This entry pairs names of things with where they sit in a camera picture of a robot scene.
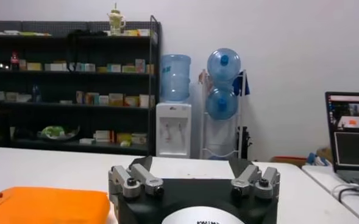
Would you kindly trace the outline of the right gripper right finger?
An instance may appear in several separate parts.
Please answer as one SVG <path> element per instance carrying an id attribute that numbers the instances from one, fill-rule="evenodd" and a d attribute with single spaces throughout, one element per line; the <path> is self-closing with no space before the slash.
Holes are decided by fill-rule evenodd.
<path id="1" fill-rule="evenodd" d="M 275 199 L 279 197 L 280 172 L 274 167 L 265 171 L 245 159 L 230 159 L 234 179 L 230 181 L 234 199 Z"/>

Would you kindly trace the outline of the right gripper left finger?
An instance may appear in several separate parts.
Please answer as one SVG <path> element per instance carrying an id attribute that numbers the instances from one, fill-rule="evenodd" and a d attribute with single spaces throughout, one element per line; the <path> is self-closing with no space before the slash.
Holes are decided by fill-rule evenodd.
<path id="1" fill-rule="evenodd" d="M 128 168 L 113 166 L 108 171 L 108 192 L 111 197 L 122 195 L 137 198 L 144 193 L 161 197 L 164 194 L 163 180 L 150 173 L 153 157 L 137 158 Z"/>

